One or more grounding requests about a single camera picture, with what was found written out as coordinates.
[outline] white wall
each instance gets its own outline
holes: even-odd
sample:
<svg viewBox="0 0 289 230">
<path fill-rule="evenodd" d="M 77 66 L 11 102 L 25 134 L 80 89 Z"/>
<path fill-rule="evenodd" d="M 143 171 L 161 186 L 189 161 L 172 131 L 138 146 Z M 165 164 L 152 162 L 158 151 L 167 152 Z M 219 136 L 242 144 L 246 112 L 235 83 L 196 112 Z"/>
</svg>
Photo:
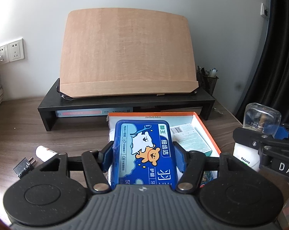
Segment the white wall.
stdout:
<svg viewBox="0 0 289 230">
<path fill-rule="evenodd" d="M 267 0 L 0 0 L 0 45 L 23 37 L 26 56 L 0 65 L 5 99 L 44 96 L 59 77 L 71 10 L 133 7 L 187 17 L 195 62 L 218 69 L 214 96 L 233 111 L 263 47 L 267 22 L 259 14 L 261 2 Z"/>
</svg>

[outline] wall outlet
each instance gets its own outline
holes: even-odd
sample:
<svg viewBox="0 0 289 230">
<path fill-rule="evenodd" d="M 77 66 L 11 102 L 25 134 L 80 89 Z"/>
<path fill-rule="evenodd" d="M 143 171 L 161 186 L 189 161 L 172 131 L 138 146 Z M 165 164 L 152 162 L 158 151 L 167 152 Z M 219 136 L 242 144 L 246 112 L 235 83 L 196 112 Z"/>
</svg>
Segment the wall outlet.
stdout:
<svg viewBox="0 0 289 230">
<path fill-rule="evenodd" d="M 23 39 L 19 39 L 7 44 L 9 61 L 22 60 L 24 56 Z"/>
<path fill-rule="evenodd" d="M 265 18 L 266 20 L 268 20 L 269 17 L 269 9 L 267 8 L 267 6 L 262 3 L 261 8 L 260 8 L 260 15 Z"/>
<path fill-rule="evenodd" d="M 8 56 L 8 47 L 7 44 L 0 47 L 0 54 L 2 55 L 2 61 L 0 61 L 1 64 L 8 63 L 9 62 L 9 56 Z"/>
</svg>

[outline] pen holder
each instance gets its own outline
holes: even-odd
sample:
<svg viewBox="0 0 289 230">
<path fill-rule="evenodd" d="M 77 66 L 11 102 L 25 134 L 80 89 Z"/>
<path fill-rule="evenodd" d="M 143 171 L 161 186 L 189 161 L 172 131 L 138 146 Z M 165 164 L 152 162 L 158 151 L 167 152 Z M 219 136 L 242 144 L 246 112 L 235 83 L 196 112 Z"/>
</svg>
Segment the pen holder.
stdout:
<svg viewBox="0 0 289 230">
<path fill-rule="evenodd" d="M 203 76 L 202 73 L 197 70 L 197 81 L 199 82 L 199 87 L 202 87 L 211 96 L 213 95 L 218 79 L 217 76 L 215 78 Z"/>
</svg>

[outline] wooden desk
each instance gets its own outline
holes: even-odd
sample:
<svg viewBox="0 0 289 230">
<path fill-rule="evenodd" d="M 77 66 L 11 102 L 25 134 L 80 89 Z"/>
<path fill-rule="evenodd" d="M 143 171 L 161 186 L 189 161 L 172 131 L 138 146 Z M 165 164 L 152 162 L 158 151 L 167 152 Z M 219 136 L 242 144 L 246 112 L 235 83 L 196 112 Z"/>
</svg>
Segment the wooden desk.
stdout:
<svg viewBox="0 0 289 230">
<path fill-rule="evenodd" d="M 42 98 L 4 101 L 0 105 L 0 218 L 9 224 L 3 208 L 4 192 L 18 177 L 13 168 L 24 158 L 36 159 L 39 145 L 56 152 L 67 152 L 69 156 L 81 155 L 86 150 L 101 150 L 108 142 L 109 128 L 105 117 L 83 117 L 58 119 L 52 131 L 45 131 L 37 107 Z M 241 126 L 235 117 L 222 105 L 214 105 L 223 115 L 211 112 L 203 123 L 211 133 L 220 150 L 233 153 L 232 132 Z M 265 174 L 289 198 L 289 186 L 280 177 Z M 85 184 L 83 173 L 71 172 L 71 178 Z"/>
</svg>

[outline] gray gripper base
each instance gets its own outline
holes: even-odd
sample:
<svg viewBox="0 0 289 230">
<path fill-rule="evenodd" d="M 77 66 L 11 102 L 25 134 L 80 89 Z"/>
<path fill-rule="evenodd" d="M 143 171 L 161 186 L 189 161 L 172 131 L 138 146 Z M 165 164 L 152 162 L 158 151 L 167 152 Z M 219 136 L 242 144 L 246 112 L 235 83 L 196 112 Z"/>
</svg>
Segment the gray gripper base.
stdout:
<svg viewBox="0 0 289 230">
<path fill-rule="evenodd" d="M 278 230 L 274 223 L 254 228 L 222 224 L 201 210 L 191 195 L 182 195 L 168 185 L 117 185 L 115 190 L 94 195 L 74 218 L 50 227 L 11 225 L 15 230 Z"/>
</svg>

